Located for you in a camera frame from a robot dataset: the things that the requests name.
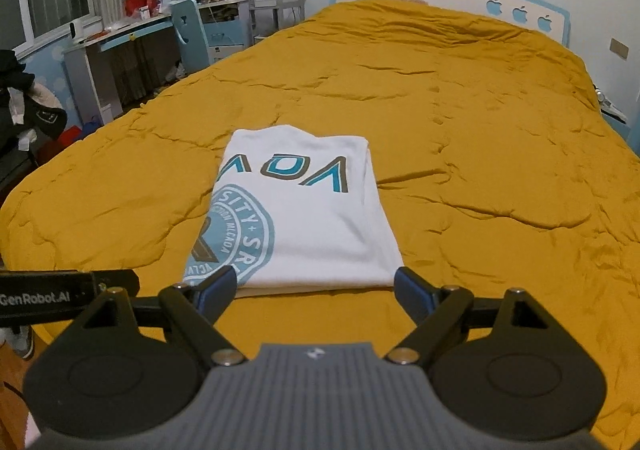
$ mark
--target yellow comforter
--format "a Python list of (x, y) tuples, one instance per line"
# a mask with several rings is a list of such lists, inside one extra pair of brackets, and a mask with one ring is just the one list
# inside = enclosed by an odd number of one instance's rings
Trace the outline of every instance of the yellow comforter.
[[(230, 135), (276, 123), (366, 137), (405, 263), (481, 296), (526, 287), (606, 374), (594, 434), (640, 438), (639, 160), (582, 61), (500, 21), (338, 4), (190, 76), (13, 191), (7, 267), (137, 268), (143, 294), (179, 281)], [(383, 352), (412, 324), (379, 290), (241, 299), (218, 327), (253, 355), (262, 341)]]

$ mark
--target gray shoe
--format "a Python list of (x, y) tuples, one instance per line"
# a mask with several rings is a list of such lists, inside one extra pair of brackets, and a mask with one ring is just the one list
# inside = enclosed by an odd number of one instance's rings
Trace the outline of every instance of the gray shoe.
[(23, 360), (29, 360), (33, 356), (33, 330), (30, 325), (20, 327), (5, 327), (4, 337), (9, 347)]

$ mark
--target metal screw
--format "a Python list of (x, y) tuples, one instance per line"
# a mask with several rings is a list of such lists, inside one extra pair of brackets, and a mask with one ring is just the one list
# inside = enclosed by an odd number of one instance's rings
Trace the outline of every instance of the metal screw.
[(240, 351), (235, 349), (219, 349), (211, 355), (211, 359), (216, 365), (230, 367), (242, 363), (244, 356), (242, 356)]
[(386, 357), (398, 365), (415, 364), (420, 359), (420, 353), (409, 347), (396, 347), (391, 349)]

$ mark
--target pile of clothes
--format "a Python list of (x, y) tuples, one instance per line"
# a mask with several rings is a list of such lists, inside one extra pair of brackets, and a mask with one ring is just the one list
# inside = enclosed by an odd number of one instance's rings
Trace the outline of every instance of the pile of clothes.
[[(57, 140), (65, 130), (66, 111), (35, 75), (25, 73), (12, 50), (0, 50), (0, 156), (12, 150), (28, 150), (35, 130)], [(9, 88), (17, 90), (13, 96)]]

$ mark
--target blue apple cutout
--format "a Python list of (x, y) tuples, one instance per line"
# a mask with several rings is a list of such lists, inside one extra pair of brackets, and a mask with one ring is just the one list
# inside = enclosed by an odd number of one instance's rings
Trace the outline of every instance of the blue apple cutout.
[(500, 0), (490, 0), (486, 2), (486, 11), (492, 16), (499, 16), (502, 13), (502, 9), (500, 8), (501, 6), (502, 3)]
[(549, 16), (539, 17), (538, 27), (540, 30), (548, 34), (551, 31), (551, 19), (549, 19)]
[(524, 6), (514, 8), (512, 14), (513, 20), (517, 23), (524, 24), (527, 22), (527, 11), (524, 9)]

